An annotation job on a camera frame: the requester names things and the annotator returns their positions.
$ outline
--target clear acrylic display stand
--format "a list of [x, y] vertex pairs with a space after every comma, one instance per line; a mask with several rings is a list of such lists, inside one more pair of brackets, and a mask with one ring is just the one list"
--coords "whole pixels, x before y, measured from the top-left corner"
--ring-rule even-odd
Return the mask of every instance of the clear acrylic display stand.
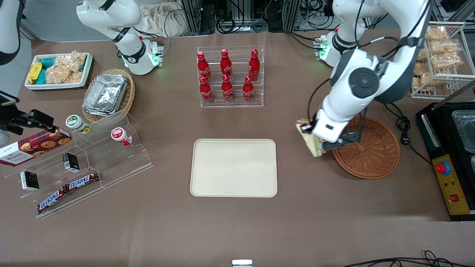
[[[72, 132], [74, 142], [70, 144], [58, 147], [16, 167], [3, 166], [4, 176], [7, 179], [18, 179], [19, 196], [33, 202], [31, 213], [38, 214], [37, 205], [62, 186], [91, 173], [99, 173], [98, 181], [68, 192], [36, 216], [36, 218], [46, 218], [153, 166], [147, 150], [140, 144], [135, 129], [138, 124], [130, 114], [120, 111], [92, 123], [91, 132], [88, 134]], [[124, 146], [111, 138], [111, 131], [116, 127], [122, 127], [132, 137], [131, 145]], [[65, 170], [64, 153], [71, 153], [77, 157], [80, 172], [72, 173]], [[39, 190], [22, 189], [20, 173], [23, 171], [36, 173]]]
[[[229, 59], [231, 59], [233, 66], [233, 85], [234, 101], [226, 103], [224, 101], [221, 84], [223, 83], [223, 75], [221, 73], [221, 50], [227, 49]], [[258, 59], [261, 62], [259, 77], [257, 81], [252, 82], [254, 85], [254, 101], [250, 104], [244, 102], [242, 86], [244, 78], [249, 74], [249, 60], [251, 59], [251, 50], [257, 49], [259, 51]], [[211, 70], [211, 79], [208, 81], [211, 86], [211, 93], [214, 96], [214, 101], [211, 104], [206, 104], [199, 95], [201, 107], [256, 107], [264, 105], [264, 46], [235, 46], [235, 47], [198, 47], [198, 52], [205, 54], [205, 59], [209, 63]], [[198, 93], [200, 85], [200, 73], [198, 72]]]

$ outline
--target small jar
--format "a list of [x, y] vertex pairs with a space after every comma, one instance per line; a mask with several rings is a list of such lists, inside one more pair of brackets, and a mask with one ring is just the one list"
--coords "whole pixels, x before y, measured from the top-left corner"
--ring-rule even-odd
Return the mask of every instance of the small jar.
[[113, 129], [111, 137], [125, 146], [132, 144], [132, 137], [121, 127]]
[[91, 131], [91, 125], [85, 123], [78, 115], [71, 115], [66, 119], [66, 126], [77, 131], [80, 134], [86, 134]]

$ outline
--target red switch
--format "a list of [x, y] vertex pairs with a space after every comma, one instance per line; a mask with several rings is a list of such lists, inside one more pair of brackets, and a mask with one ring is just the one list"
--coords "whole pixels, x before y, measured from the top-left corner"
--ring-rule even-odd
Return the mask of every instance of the red switch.
[[450, 165], [446, 161], [441, 161], [437, 163], [434, 168], [436, 169], [437, 173], [442, 175], [449, 175], [450, 174]]
[[450, 195], [450, 201], [457, 202], [458, 201], [458, 196], [457, 195]]

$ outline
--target emergency stop button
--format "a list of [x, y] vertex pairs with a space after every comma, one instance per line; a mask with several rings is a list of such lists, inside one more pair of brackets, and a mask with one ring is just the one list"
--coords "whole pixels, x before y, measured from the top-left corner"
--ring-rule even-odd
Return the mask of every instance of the emergency stop button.
[[441, 161], [437, 163], [435, 166], [436, 172], [442, 175], [449, 175], [450, 174], [450, 165], [446, 161]]

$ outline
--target blue snack package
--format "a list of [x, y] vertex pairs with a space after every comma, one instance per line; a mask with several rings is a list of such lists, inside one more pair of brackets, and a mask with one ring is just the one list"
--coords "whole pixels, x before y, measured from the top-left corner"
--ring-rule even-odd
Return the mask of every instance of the blue snack package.
[[55, 63], [56, 58], [50, 57], [50, 58], [42, 58], [41, 59], [41, 64], [43, 65], [43, 68], [49, 68], [53, 66]]
[[37, 85], [45, 85], [46, 84], [46, 70], [42, 69], [39, 73], [38, 80], [36, 80]]

